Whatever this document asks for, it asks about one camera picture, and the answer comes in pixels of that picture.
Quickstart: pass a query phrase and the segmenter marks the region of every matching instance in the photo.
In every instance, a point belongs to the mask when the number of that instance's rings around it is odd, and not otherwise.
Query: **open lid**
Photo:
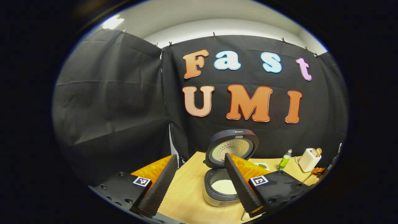
[[[256,151],[258,143],[258,137],[250,130],[221,131],[210,138],[205,163],[210,168],[224,168],[225,153],[248,160]]]

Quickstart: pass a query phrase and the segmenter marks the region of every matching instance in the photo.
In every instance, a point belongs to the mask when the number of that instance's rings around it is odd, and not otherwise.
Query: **orange object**
[[[266,86],[260,86],[250,98],[245,87],[238,84],[228,86],[228,91],[231,92],[231,108],[226,117],[231,120],[239,120],[241,115],[247,120],[252,115],[254,108],[256,112],[252,116],[254,121],[267,122],[270,120],[268,115],[269,96],[272,89]]]
[[[148,188],[148,191],[152,188],[153,184],[156,183],[158,180],[160,174],[166,167],[167,163],[170,161],[171,157],[173,155],[170,155],[168,157],[165,157],[163,159],[160,159],[156,162],[153,162],[137,171],[134,171],[131,173],[131,175],[138,176],[138,177],[144,177],[152,180],[151,186]]]
[[[238,170],[240,171],[240,174],[242,174],[243,179],[246,181],[246,183],[248,185],[249,185],[250,178],[259,177],[259,176],[270,173],[270,171],[268,171],[260,166],[257,166],[256,164],[253,164],[245,159],[242,159],[233,154],[229,154],[229,155],[231,156],[232,161],[234,162],[235,166],[238,168]]]
[[[325,168],[315,168],[311,171],[311,174],[315,176],[320,176],[320,174],[323,172]]]

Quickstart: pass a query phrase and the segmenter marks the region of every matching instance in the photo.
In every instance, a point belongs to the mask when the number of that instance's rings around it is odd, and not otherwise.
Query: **black fabric curtain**
[[[161,51],[128,33],[100,29],[65,62],[53,123],[63,154],[87,184],[170,155]]]
[[[203,57],[204,66],[198,68],[201,74],[185,79],[183,57],[203,49],[209,55]],[[237,53],[241,67],[237,70],[217,69],[214,62],[216,54],[221,51]],[[263,52],[275,53],[280,57],[280,73],[268,73],[263,69],[264,62],[260,57]],[[311,81],[303,78],[296,62],[299,58],[309,65]],[[318,166],[326,166],[337,154],[338,146],[346,134],[347,90],[336,63],[328,53],[317,58],[301,47],[263,37],[203,37],[165,47],[162,69],[172,141],[180,154],[188,157],[196,151],[205,152],[213,134],[226,129],[244,128],[252,130],[260,139],[253,158],[281,158],[288,149],[293,150],[293,156],[300,156],[306,148],[320,147],[323,154]],[[243,85],[249,97],[259,86],[270,87],[273,91],[269,99],[270,121],[255,122],[243,117],[239,120],[227,119],[226,114],[231,105],[231,93],[227,87],[231,84]],[[203,93],[199,89],[205,85],[215,88],[211,112],[204,117],[192,116],[185,109],[182,88],[196,87],[195,107],[202,108]],[[289,113],[290,98],[287,93],[290,90],[302,93],[300,121],[296,124],[285,122]]]
[[[209,55],[198,68],[201,74],[185,79],[183,57],[203,49]],[[237,53],[241,67],[217,69],[221,51]],[[263,69],[263,52],[280,57],[281,72]],[[303,78],[299,58],[309,65],[311,81]],[[270,87],[270,121],[227,119],[231,84],[243,85],[249,97],[260,86]],[[196,87],[195,106],[202,108],[200,87],[205,85],[215,88],[212,109],[204,117],[192,116],[182,88]],[[285,122],[290,90],[302,93],[296,124]],[[159,49],[131,34],[100,29],[78,43],[65,62],[55,85],[53,123],[63,154],[89,185],[170,155],[169,126],[174,147],[186,159],[205,152],[213,134],[244,128],[260,139],[253,158],[281,158],[288,149],[300,156],[306,148],[320,147],[318,166],[325,167],[347,132],[347,99],[343,76],[329,53],[314,57],[289,43],[243,35],[203,37]]]

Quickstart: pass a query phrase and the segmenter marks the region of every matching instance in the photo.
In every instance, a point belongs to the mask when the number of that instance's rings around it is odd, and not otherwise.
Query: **table surface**
[[[213,223],[244,223],[242,216],[244,209],[241,203],[215,207],[209,205],[203,197],[205,173],[210,169],[203,163],[205,153],[196,152],[174,175],[158,212],[175,220],[188,224]],[[266,163],[269,170],[274,172],[281,162],[280,159],[249,159],[252,163]],[[304,173],[292,157],[283,169],[299,181],[305,180],[310,172]],[[304,182],[314,184],[319,179],[314,175]]]

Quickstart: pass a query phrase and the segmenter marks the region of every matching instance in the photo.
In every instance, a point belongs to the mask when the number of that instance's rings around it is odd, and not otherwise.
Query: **green bottle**
[[[290,157],[292,157],[292,150],[289,149],[287,153],[283,156],[281,163],[278,166],[278,170],[283,170],[287,162],[289,162]]]

